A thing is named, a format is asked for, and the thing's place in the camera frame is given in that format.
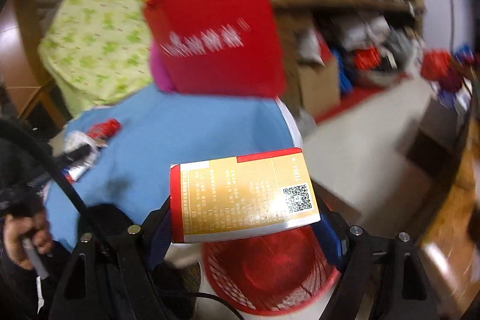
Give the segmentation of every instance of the hand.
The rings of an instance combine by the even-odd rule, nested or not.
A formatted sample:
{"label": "hand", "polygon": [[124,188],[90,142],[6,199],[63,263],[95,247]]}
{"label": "hand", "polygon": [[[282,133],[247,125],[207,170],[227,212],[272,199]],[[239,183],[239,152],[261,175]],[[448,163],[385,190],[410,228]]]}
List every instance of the hand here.
{"label": "hand", "polygon": [[3,243],[11,261],[22,269],[33,270],[34,267],[22,247],[22,235],[30,231],[35,232],[31,237],[32,243],[37,247],[38,253],[44,255],[53,248],[52,235],[49,229],[50,224],[45,209],[32,218],[8,215],[3,227]]}

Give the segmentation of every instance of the wooden shelf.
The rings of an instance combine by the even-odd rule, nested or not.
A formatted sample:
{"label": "wooden shelf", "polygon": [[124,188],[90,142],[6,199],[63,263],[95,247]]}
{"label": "wooden shelf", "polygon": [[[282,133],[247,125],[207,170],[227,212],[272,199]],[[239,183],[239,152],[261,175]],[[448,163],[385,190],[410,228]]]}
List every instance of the wooden shelf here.
{"label": "wooden shelf", "polygon": [[[394,0],[270,0],[274,9],[310,8],[324,10],[375,10],[385,13],[411,13],[409,2]],[[415,8],[415,13],[423,9]]]}

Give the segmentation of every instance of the silver screw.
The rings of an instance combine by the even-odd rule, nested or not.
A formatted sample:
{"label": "silver screw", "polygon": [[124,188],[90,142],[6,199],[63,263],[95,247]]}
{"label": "silver screw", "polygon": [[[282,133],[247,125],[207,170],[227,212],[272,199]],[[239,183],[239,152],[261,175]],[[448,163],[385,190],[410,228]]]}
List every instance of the silver screw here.
{"label": "silver screw", "polygon": [[141,230],[142,230],[142,227],[135,224],[135,225],[129,226],[128,229],[127,229],[127,232],[131,235],[136,235]]}
{"label": "silver screw", "polygon": [[359,226],[351,226],[350,233],[355,236],[360,236],[363,233],[363,229]]}
{"label": "silver screw", "polygon": [[88,243],[90,240],[92,240],[92,234],[87,232],[86,234],[82,235],[80,240],[82,241],[82,243]]}
{"label": "silver screw", "polygon": [[410,241],[410,235],[406,232],[400,232],[398,234],[398,238],[401,240],[401,241],[404,241],[404,242],[407,242],[407,241]]}

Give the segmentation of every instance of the yellow green fabric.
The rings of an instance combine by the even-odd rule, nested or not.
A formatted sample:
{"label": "yellow green fabric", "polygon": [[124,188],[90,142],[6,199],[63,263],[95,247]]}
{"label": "yellow green fabric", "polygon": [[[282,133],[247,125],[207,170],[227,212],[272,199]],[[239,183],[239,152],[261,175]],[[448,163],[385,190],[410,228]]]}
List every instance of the yellow green fabric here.
{"label": "yellow green fabric", "polygon": [[73,116],[151,82],[143,0],[63,0],[39,46]]}

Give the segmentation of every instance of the magenta cloth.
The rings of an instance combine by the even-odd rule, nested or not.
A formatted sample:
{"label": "magenta cloth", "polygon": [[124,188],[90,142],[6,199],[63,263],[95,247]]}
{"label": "magenta cloth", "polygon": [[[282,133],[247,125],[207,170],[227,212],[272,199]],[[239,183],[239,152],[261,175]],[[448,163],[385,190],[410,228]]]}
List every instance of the magenta cloth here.
{"label": "magenta cloth", "polygon": [[152,41],[152,45],[150,46],[150,72],[153,76],[153,82],[157,85],[160,91],[177,91],[170,75],[165,67],[163,67],[160,48],[155,41]]}

